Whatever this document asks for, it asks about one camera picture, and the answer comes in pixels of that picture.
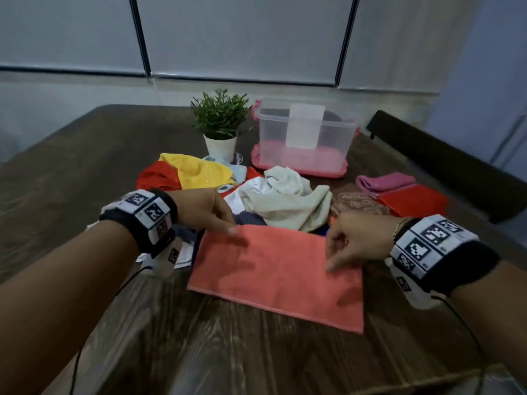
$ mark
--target flower pot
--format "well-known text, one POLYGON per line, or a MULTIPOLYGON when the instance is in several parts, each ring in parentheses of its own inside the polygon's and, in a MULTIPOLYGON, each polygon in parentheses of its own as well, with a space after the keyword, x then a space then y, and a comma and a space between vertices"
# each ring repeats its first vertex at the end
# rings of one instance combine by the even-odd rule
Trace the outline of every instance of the flower pot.
POLYGON ((234 160, 234 149, 236 148, 236 139, 233 137, 228 140, 213 140, 205 137, 205 144, 209 155, 214 158, 223 159, 225 162, 232 162, 234 160))

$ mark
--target gold bracelet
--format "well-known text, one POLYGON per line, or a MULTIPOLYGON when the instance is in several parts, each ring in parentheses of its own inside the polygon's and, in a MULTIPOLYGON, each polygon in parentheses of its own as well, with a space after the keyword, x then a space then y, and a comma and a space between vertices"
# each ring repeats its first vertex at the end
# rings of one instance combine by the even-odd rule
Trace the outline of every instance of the gold bracelet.
POLYGON ((410 220, 412 220, 413 218, 411 216, 407 216, 405 218, 402 218, 399 223, 397 224, 397 226, 395 226, 395 230, 394 230, 394 235, 393 235, 393 243, 395 244, 395 238, 397 237, 400 229, 406 224, 408 223, 410 220))

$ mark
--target table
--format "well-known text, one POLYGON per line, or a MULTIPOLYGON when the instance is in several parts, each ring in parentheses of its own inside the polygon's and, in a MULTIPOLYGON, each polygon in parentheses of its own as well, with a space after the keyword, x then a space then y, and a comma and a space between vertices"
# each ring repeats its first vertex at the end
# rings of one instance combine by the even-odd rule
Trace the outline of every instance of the table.
MULTIPOLYGON (((203 157, 189 108, 112 105, 70 123, 0 166, 0 282, 96 220, 102 205, 134 188, 161 152, 203 157)), ((258 124, 237 151, 246 163, 258 124)), ((414 174, 364 135, 355 138, 337 188, 358 174, 414 174)), ((526 252, 452 201, 448 216, 511 261, 526 252)), ((365 334, 186 291, 189 269, 167 281, 139 276, 90 335, 76 393, 373 394, 455 382, 482 361, 444 306, 412 309, 381 263, 364 269, 365 334)), ((72 363, 46 393, 68 393, 72 363)))

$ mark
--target potted plant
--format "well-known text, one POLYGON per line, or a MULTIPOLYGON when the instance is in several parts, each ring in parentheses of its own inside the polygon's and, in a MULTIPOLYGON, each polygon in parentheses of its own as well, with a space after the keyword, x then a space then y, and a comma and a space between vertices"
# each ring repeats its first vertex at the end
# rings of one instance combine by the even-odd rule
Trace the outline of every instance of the potted plant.
POLYGON ((194 112, 195 125, 205 137, 210 156, 232 162, 236 139, 251 130, 241 131, 239 128, 252 107, 247 106, 247 94, 231 97, 227 95, 227 89, 219 89, 215 98, 203 93, 202 99, 194 98, 194 101, 190 101, 190 107, 194 112))

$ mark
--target hand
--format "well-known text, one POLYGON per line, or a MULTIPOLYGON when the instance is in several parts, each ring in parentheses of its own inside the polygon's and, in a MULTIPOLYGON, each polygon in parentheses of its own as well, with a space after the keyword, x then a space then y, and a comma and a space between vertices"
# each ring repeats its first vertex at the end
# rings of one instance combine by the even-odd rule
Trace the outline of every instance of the hand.
POLYGON ((335 271, 365 259, 385 259, 401 218, 343 212, 326 235, 326 270, 335 271))
POLYGON ((168 194, 178 206, 178 223, 196 230, 205 228, 236 235, 231 209, 214 188, 193 188, 168 194))

